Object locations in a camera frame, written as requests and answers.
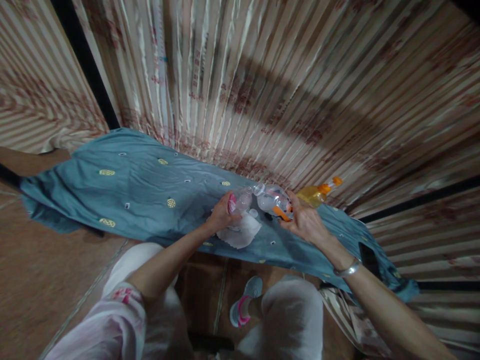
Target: sneaker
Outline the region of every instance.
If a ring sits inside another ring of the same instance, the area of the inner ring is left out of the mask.
[[[254,276],[247,281],[243,295],[230,308],[230,322],[234,327],[239,328],[249,322],[249,317],[247,319],[240,317],[240,305],[246,298],[255,299],[262,295],[263,285],[262,279],[258,276]]]

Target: leg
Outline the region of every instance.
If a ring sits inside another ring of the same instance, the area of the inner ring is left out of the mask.
[[[286,276],[249,302],[248,315],[262,321],[240,342],[236,359],[322,358],[323,303],[308,281]]]
[[[115,264],[103,288],[108,296],[115,286],[163,249],[153,242],[130,248]],[[148,325],[142,359],[191,359],[192,345],[187,334],[187,321],[174,289],[177,279],[156,303],[146,309]]]

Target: white tissue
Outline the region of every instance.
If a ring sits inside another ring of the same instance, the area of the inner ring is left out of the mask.
[[[244,211],[241,216],[241,220],[235,224],[238,230],[232,230],[227,227],[216,233],[220,240],[223,240],[235,249],[245,248],[250,245],[262,227],[262,225],[246,211]]]

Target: wrist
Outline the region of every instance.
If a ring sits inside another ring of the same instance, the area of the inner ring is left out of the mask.
[[[316,242],[314,245],[326,256],[333,267],[339,271],[348,269],[355,257],[342,245],[342,243],[333,235],[322,242]]]
[[[202,232],[202,234],[205,236],[205,239],[212,237],[219,231],[212,223],[209,223],[208,221],[203,223],[198,230]]]

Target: person's left hand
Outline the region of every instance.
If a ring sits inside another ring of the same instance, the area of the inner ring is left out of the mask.
[[[220,199],[218,204],[215,205],[211,216],[207,219],[205,225],[211,230],[213,234],[219,232],[220,230],[226,228],[232,223],[240,220],[242,218],[239,214],[229,214],[229,198],[233,191],[227,192]]]

